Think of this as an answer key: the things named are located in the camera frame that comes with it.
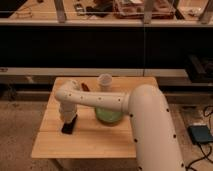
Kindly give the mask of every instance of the green bowl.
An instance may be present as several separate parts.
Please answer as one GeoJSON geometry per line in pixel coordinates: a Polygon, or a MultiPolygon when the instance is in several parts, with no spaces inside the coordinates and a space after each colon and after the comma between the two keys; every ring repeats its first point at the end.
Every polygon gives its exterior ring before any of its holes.
{"type": "Polygon", "coordinates": [[[123,113],[103,108],[95,108],[96,117],[105,123],[115,123],[122,119],[123,113]]]}

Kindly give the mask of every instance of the small black item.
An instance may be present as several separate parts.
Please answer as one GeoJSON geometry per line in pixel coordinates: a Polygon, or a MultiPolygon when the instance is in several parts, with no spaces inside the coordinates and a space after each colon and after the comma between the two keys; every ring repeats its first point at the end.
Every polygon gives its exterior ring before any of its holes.
{"type": "Polygon", "coordinates": [[[193,144],[207,144],[213,142],[213,136],[206,125],[192,125],[188,133],[193,144]]]}
{"type": "Polygon", "coordinates": [[[63,128],[61,130],[62,133],[64,133],[64,134],[72,134],[73,128],[74,128],[74,125],[75,125],[75,122],[76,122],[76,119],[77,119],[77,116],[78,115],[75,116],[75,118],[72,120],[71,123],[69,123],[69,124],[65,123],[63,125],[63,128]]]}
{"type": "Polygon", "coordinates": [[[38,2],[38,3],[42,3],[42,2],[44,2],[44,0],[37,0],[37,2],[38,2]]]}
{"type": "Polygon", "coordinates": [[[105,17],[112,12],[112,2],[101,3],[95,7],[86,7],[87,15],[96,15],[99,17],[105,17]]]}

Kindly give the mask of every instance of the paper cup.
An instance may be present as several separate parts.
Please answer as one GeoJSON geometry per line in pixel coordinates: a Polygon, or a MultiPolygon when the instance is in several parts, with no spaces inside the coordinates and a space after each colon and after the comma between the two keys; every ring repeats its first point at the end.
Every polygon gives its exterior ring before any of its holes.
{"type": "Polygon", "coordinates": [[[98,84],[101,91],[110,91],[112,84],[112,76],[110,74],[101,74],[98,77],[98,84]]]}

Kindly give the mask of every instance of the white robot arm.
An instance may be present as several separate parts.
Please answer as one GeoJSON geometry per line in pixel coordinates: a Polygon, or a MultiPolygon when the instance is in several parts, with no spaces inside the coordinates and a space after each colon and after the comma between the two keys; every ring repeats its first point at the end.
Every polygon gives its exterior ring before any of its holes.
{"type": "Polygon", "coordinates": [[[122,111],[130,116],[138,169],[143,171],[185,171],[168,103],[151,85],[130,93],[83,92],[70,80],[55,94],[64,122],[76,115],[76,104],[122,111]]]}

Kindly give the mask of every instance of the table top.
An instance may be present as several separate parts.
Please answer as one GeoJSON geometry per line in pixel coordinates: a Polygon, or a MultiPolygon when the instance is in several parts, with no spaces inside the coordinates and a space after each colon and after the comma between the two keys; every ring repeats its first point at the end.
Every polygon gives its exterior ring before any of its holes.
{"type": "MultiPolygon", "coordinates": [[[[130,120],[124,115],[117,124],[106,125],[96,119],[94,108],[78,105],[78,118],[73,134],[61,133],[59,102],[55,91],[71,77],[56,79],[38,131],[33,158],[135,158],[130,120]]],[[[100,91],[97,77],[73,77],[90,91],[100,91]]],[[[157,86],[153,77],[113,77],[111,91],[128,92],[141,84],[157,86]]]]}

